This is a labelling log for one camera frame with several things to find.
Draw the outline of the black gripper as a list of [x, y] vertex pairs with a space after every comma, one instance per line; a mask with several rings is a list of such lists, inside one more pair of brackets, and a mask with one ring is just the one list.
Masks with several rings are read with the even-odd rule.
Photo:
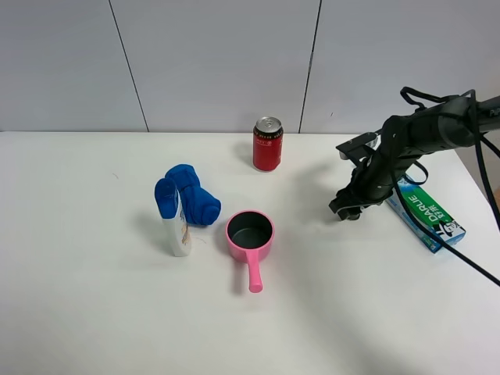
[[389, 148], [389, 146], [380, 146], [369, 162], [364, 162], [356, 169], [351, 181], [352, 191], [350, 188], [339, 190], [329, 203], [330, 210], [337, 213], [340, 220], [349, 220], [350, 212], [362, 213], [364, 209], [370, 207], [370, 204], [358, 203], [353, 193], [362, 201], [382, 202], [392, 194], [394, 183], [391, 179], [391, 171], [398, 180], [414, 163], [412, 156], [397, 157], [396, 153], [390, 156]]

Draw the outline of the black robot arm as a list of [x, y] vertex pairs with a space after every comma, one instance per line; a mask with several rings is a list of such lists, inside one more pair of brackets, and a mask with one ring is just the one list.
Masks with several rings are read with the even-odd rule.
[[499, 97], [475, 102], [469, 94], [452, 95], [430, 108], [420, 103], [412, 115], [393, 115], [381, 129], [338, 145], [355, 169], [330, 202], [331, 211], [357, 220], [363, 209], [391, 197], [395, 182], [421, 156], [474, 145], [475, 125], [480, 134], [499, 128]]

